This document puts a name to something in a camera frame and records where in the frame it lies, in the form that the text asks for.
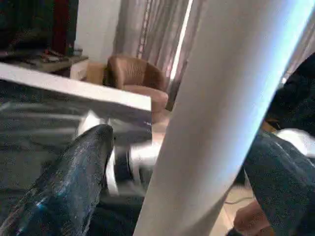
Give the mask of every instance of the floor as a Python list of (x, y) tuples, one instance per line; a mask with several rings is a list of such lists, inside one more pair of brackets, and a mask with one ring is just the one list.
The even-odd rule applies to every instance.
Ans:
[[(153, 124), (152, 133), (154, 142), (162, 142), (171, 113), (167, 110), (163, 113), (160, 122)], [(247, 206), (253, 201), (253, 193), (250, 188), (235, 186), (229, 192), (225, 204), (218, 216), (218, 219), (210, 233), (210, 236), (225, 236), (233, 227), (233, 221), (238, 209)]]

